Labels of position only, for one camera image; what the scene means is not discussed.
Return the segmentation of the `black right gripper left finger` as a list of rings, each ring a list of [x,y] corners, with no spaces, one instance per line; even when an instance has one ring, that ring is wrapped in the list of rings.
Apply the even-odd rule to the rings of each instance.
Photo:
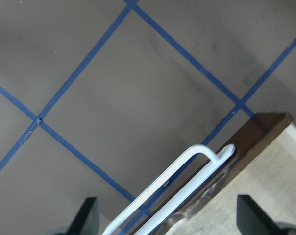
[[[96,197],[87,197],[66,235],[97,235],[99,233],[99,205]]]

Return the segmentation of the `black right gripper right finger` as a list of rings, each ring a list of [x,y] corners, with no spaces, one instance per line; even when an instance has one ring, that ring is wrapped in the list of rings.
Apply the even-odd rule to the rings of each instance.
[[[296,225],[273,221],[248,194],[237,195],[237,228],[243,235],[296,235]]]

